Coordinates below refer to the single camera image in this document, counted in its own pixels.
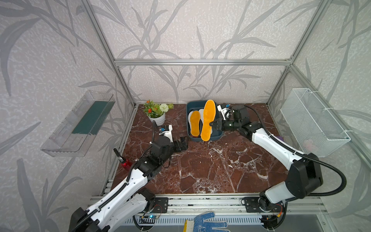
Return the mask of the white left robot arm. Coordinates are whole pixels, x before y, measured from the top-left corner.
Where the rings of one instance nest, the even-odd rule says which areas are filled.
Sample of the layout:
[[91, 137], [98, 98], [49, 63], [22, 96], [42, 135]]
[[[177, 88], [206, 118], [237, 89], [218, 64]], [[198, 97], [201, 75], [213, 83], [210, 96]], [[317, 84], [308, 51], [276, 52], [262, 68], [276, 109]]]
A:
[[188, 149], [188, 137], [174, 140], [172, 126], [153, 123], [150, 146], [131, 165], [127, 177], [88, 209], [78, 208], [71, 216], [70, 232], [113, 232], [126, 220], [155, 207], [155, 195], [145, 188], [172, 155]]

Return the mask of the white insole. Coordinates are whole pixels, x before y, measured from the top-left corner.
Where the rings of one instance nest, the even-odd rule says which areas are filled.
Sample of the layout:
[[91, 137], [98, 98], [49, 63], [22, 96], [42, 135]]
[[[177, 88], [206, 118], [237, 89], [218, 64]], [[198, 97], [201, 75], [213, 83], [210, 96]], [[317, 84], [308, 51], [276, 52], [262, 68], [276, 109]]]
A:
[[199, 114], [200, 114], [200, 120], [202, 122], [202, 124], [204, 123], [204, 109], [200, 109], [199, 110]]
[[189, 129], [191, 129], [191, 121], [190, 121], [190, 119], [191, 119], [192, 112], [193, 111], [189, 112], [188, 115], [187, 115], [187, 122], [188, 122], [188, 128]]

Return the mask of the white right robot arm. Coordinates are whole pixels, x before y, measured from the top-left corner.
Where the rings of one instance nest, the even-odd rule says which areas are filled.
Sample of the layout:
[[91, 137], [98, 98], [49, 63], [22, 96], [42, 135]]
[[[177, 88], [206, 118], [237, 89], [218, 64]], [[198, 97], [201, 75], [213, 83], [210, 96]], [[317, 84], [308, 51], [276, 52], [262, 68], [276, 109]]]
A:
[[[270, 133], [261, 116], [251, 121], [249, 111], [253, 107], [238, 104], [229, 109], [226, 106], [216, 106], [208, 101], [204, 108], [204, 128], [217, 131], [237, 131], [241, 136], [262, 147], [288, 170], [285, 181], [274, 185], [260, 193], [260, 205], [277, 204], [281, 201], [290, 202], [307, 196], [332, 196], [346, 188], [347, 179], [338, 168], [322, 162], [313, 153], [305, 154]], [[339, 187], [327, 192], [315, 192], [323, 185], [321, 167], [326, 167], [339, 175]]]

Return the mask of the yellow fuzzy insole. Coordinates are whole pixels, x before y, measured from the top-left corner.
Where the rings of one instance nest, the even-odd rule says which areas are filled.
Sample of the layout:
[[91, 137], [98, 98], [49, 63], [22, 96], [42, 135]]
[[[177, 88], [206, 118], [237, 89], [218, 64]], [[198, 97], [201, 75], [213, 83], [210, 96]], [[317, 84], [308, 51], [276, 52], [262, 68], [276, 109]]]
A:
[[191, 115], [191, 129], [190, 134], [193, 137], [198, 137], [200, 135], [200, 114], [199, 111], [193, 111]]
[[208, 100], [204, 107], [203, 112], [203, 128], [201, 132], [201, 139], [203, 141], [209, 141], [212, 134], [212, 127], [210, 123], [214, 121], [216, 115], [215, 102]]

